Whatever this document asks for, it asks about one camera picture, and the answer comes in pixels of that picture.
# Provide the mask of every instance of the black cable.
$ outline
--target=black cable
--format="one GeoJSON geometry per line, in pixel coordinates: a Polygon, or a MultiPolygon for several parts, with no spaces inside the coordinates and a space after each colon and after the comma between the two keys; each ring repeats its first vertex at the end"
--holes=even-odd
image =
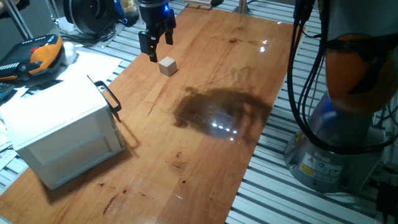
{"type": "Polygon", "coordinates": [[[79,37],[74,37],[70,35],[61,35],[62,40],[70,40],[70,41],[76,41],[76,42],[93,42],[93,41],[98,41],[98,42],[104,42],[108,41],[111,39],[115,34],[116,34],[116,28],[115,25],[112,27],[108,28],[110,30],[109,33],[107,33],[105,36],[100,37],[98,39],[90,39],[90,38],[79,38],[79,37]]]}
{"type": "MultiPolygon", "coordinates": [[[[321,69],[322,69],[324,61],[325,61],[325,56],[322,57],[321,69]]],[[[319,76],[321,74],[321,69],[318,70],[317,79],[315,80],[315,86],[313,87],[311,103],[310,103],[310,107],[308,108],[308,120],[310,119],[310,116],[311,116],[311,107],[312,107],[313,99],[315,98],[315,92],[317,91],[318,79],[319,79],[319,76]]]]}
{"type": "MultiPolygon", "coordinates": [[[[299,28],[299,31],[298,31],[298,34],[297,34],[297,40],[296,41],[292,40],[292,42],[295,42],[295,45],[294,45],[294,49],[293,49],[294,54],[290,55],[290,58],[289,58],[288,74],[290,72],[290,75],[288,77],[289,77],[289,81],[290,82],[293,82],[293,78],[292,78],[293,74],[292,74],[292,72],[293,72],[293,64],[294,64],[295,52],[297,51],[297,48],[298,48],[298,45],[299,45],[299,40],[300,40],[301,34],[303,32],[304,24],[309,19],[311,11],[312,11],[312,6],[308,6],[308,5],[304,4],[303,2],[298,2],[298,1],[296,2],[295,11],[294,11],[294,23],[293,23],[293,25],[294,25],[294,29],[297,29],[297,26],[299,26],[299,25],[300,25],[300,28],[299,28]]],[[[300,106],[301,106],[301,102],[302,102],[302,97],[303,97],[304,91],[307,88],[307,85],[308,85],[308,83],[310,81],[310,78],[311,78],[311,76],[313,74],[314,68],[315,68],[315,66],[312,67],[312,70],[311,70],[311,72],[310,72],[310,74],[309,74],[309,76],[308,76],[308,78],[307,78],[307,80],[306,80],[306,82],[305,82],[305,84],[303,86],[303,90],[302,90],[302,93],[300,94],[300,98],[298,100],[297,107],[295,105],[292,83],[290,85],[288,85],[289,103],[290,103],[290,105],[292,107],[292,113],[293,113],[293,115],[294,115],[294,117],[296,119],[296,122],[298,123],[298,125],[300,126],[300,128],[302,129],[302,131],[304,133],[311,133],[311,130],[310,130],[310,127],[308,126],[308,124],[304,123],[302,121],[301,117],[300,117],[300,106]]]]}
{"type": "MultiPolygon", "coordinates": [[[[396,106],[396,107],[392,110],[392,113],[395,113],[397,110],[398,110],[398,106],[396,106]]],[[[387,116],[383,117],[383,113],[382,113],[382,118],[380,118],[380,121],[378,122],[378,124],[379,124],[379,123],[382,123],[385,119],[389,119],[389,118],[390,118],[390,115],[387,115],[387,116]]]]}
{"type": "MultiPolygon", "coordinates": [[[[301,36],[302,30],[303,30],[303,28],[300,26],[300,30],[299,30],[299,32],[298,32],[298,36],[299,36],[299,37],[301,36]]],[[[300,111],[300,107],[301,107],[301,104],[302,104],[302,100],[303,100],[303,97],[305,96],[305,90],[309,90],[309,89],[311,88],[311,86],[310,86],[309,84],[312,84],[313,79],[315,78],[314,73],[317,72],[317,69],[316,69],[316,68],[319,66],[319,63],[320,63],[320,60],[319,60],[319,59],[322,59],[321,50],[318,51],[318,54],[317,54],[317,56],[316,56],[316,58],[315,58],[315,61],[314,61],[314,63],[313,63],[313,66],[312,66],[312,68],[311,68],[310,74],[308,75],[308,78],[307,78],[307,80],[305,81],[305,84],[304,84],[304,86],[303,86],[303,90],[302,90],[302,92],[301,92],[301,94],[300,94],[300,98],[298,99],[298,103],[297,103],[297,110],[298,110],[298,111],[300,111]]],[[[307,119],[306,119],[306,117],[305,117],[305,101],[303,102],[303,106],[302,106],[302,117],[303,117],[303,123],[304,123],[305,127],[309,130],[309,129],[310,129],[310,126],[308,125],[307,119]]]]}
{"type": "Polygon", "coordinates": [[[3,153],[3,152],[5,152],[5,151],[11,150],[11,149],[14,149],[14,146],[13,146],[13,145],[9,145],[9,146],[5,147],[4,149],[1,149],[1,150],[0,150],[0,153],[3,153]]]}
{"type": "Polygon", "coordinates": [[[319,37],[321,37],[320,34],[310,36],[310,35],[308,35],[307,33],[305,33],[304,31],[303,31],[303,34],[306,35],[306,36],[309,37],[309,38],[319,38],[319,37]]]}
{"type": "Polygon", "coordinates": [[[395,124],[395,126],[397,126],[397,128],[398,128],[398,122],[397,122],[394,118],[392,118],[392,115],[395,113],[395,111],[394,111],[394,112],[391,112],[390,102],[388,102],[388,104],[387,104],[387,109],[388,109],[388,113],[389,113],[389,116],[390,116],[391,121],[392,121],[392,122],[395,124]]]}
{"type": "Polygon", "coordinates": [[[308,94],[310,93],[312,83],[313,83],[313,81],[316,77],[316,74],[318,72],[324,52],[326,50],[326,42],[324,40],[326,40],[326,38],[327,38],[326,34],[327,34],[327,27],[328,27],[328,11],[324,11],[323,15],[325,15],[325,16],[321,20],[321,34],[320,34],[321,39],[320,39],[320,43],[319,43],[318,53],[317,53],[317,56],[315,58],[313,65],[312,65],[310,74],[307,78],[307,79],[310,79],[310,81],[308,83],[308,88],[305,91],[304,97],[302,95],[304,93],[305,88],[303,88],[302,93],[300,95],[300,99],[303,97],[303,108],[302,108],[303,123],[308,128],[308,130],[310,130],[310,126],[308,125],[307,117],[305,115],[305,104],[307,102],[308,94]]]}
{"type": "Polygon", "coordinates": [[[385,107],[383,108],[383,110],[381,110],[380,120],[379,120],[379,122],[377,122],[376,125],[374,125],[375,128],[382,128],[383,121],[384,121],[385,118],[386,118],[386,117],[384,117],[384,113],[386,112],[386,109],[387,109],[387,107],[385,106],[385,107]]]}
{"type": "Polygon", "coordinates": [[[248,1],[248,2],[246,3],[246,5],[248,5],[248,4],[252,3],[252,2],[262,2],[262,1],[252,0],[252,1],[248,1]]]}
{"type": "MultiPolygon", "coordinates": [[[[300,25],[300,31],[299,31],[298,37],[300,37],[300,35],[301,35],[302,29],[303,29],[303,25],[304,25],[304,22],[302,21],[302,23],[300,25]]],[[[310,142],[312,144],[314,144],[316,147],[319,147],[321,149],[325,149],[325,148],[328,148],[327,147],[328,145],[325,144],[322,140],[318,139],[316,137],[316,135],[311,131],[310,127],[307,124],[307,121],[305,120],[305,123],[304,123],[303,120],[300,117],[301,100],[303,98],[304,91],[307,88],[307,85],[308,85],[309,81],[313,77],[314,72],[316,72],[315,71],[315,67],[317,67],[316,64],[319,64],[319,59],[322,56],[322,54],[320,53],[321,51],[322,51],[321,49],[318,51],[317,59],[315,60],[315,62],[313,64],[313,68],[312,68],[312,70],[311,70],[311,72],[310,72],[310,74],[309,74],[309,76],[308,76],[308,78],[307,78],[307,80],[306,80],[306,82],[304,84],[302,94],[300,95],[300,99],[298,101],[298,107],[295,106],[294,93],[293,93],[292,70],[293,70],[294,55],[291,55],[291,58],[289,59],[289,67],[288,67],[288,94],[289,94],[290,105],[292,107],[292,112],[294,114],[294,117],[295,117],[295,120],[296,120],[297,124],[300,126],[300,129],[308,137],[308,140],[310,140],[310,142]]]]}
{"type": "MultiPolygon", "coordinates": [[[[299,33],[298,36],[300,37],[300,34],[302,32],[303,27],[300,27],[299,29],[299,33]]],[[[296,40],[296,31],[297,31],[297,26],[294,26],[293,29],[293,35],[292,35],[292,43],[290,46],[290,55],[289,55],[289,64],[288,64],[288,69],[287,69],[287,92],[288,92],[288,96],[289,96],[289,103],[290,103],[290,107],[292,109],[292,113],[293,116],[298,124],[298,126],[300,127],[300,129],[302,130],[302,132],[304,133],[304,135],[306,135],[306,137],[308,137],[308,140],[310,140],[310,142],[312,144],[314,144],[316,147],[319,147],[321,149],[325,149],[325,147],[323,146],[323,142],[318,139],[316,137],[316,135],[314,135],[314,133],[311,131],[311,129],[308,129],[306,127],[306,125],[304,125],[301,117],[300,117],[300,110],[299,108],[297,108],[296,106],[296,102],[294,100],[294,91],[293,91],[293,62],[294,62],[294,57],[295,57],[295,53],[299,44],[299,38],[296,40]]],[[[309,78],[307,79],[304,88],[308,85],[309,82],[309,78]]]]}

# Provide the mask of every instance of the white box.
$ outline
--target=white box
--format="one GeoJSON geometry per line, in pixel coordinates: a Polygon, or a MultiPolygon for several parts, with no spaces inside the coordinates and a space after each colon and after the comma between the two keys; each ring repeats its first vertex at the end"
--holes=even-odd
{"type": "Polygon", "coordinates": [[[110,108],[87,77],[1,107],[15,151],[51,190],[124,149],[110,108]]]}
{"type": "Polygon", "coordinates": [[[170,57],[163,58],[163,60],[159,62],[159,70],[162,74],[171,77],[178,70],[177,63],[170,57]]]}

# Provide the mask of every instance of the wooden table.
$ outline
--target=wooden table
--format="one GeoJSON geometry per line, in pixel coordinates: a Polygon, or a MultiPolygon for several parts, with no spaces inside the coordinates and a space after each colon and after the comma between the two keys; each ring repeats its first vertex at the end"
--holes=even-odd
{"type": "Polygon", "coordinates": [[[126,150],[50,191],[26,170],[0,197],[13,223],[224,223],[287,71],[292,26],[185,8],[168,78],[141,54],[110,84],[126,150]]]}

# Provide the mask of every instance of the yellow warning sticker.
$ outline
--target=yellow warning sticker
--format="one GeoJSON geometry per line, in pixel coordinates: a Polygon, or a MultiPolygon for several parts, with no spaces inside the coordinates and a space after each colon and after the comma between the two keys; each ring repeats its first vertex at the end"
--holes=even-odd
{"type": "Polygon", "coordinates": [[[322,182],[334,184],[340,179],[343,166],[331,164],[305,153],[300,170],[310,177],[322,182]]]}
{"type": "Polygon", "coordinates": [[[311,167],[305,165],[304,163],[301,164],[300,170],[303,171],[304,173],[310,175],[311,177],[313,176],[313,173],[315,172],[314,169],[312,169],[311,167]]]}

